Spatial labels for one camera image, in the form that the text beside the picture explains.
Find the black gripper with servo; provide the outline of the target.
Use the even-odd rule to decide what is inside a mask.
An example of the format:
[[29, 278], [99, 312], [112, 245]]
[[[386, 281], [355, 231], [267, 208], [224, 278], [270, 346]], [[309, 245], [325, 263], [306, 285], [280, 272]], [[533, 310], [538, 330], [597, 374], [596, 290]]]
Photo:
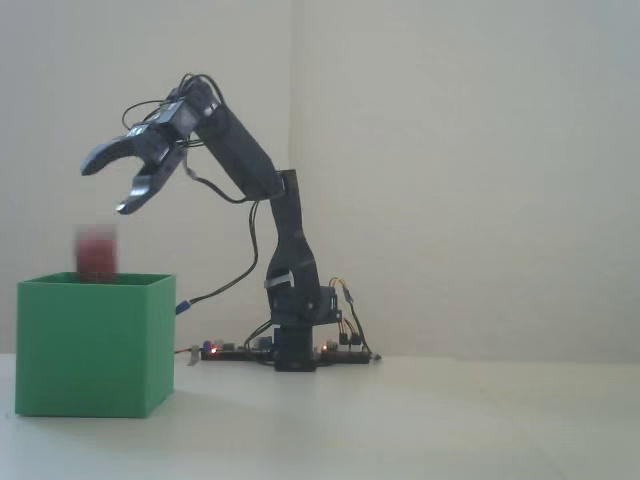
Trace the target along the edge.
[[142, 208], [167, 183], [183, 161], [181, 135], [170, 123], [134, 124], [127, 136], [96, 146], [81, 165], [82, 174], [96, 174], [121, 158], [133, 157], [146, 165], [133, 178], [128, 196], [118, 205], [120, 215], [131, 215]]

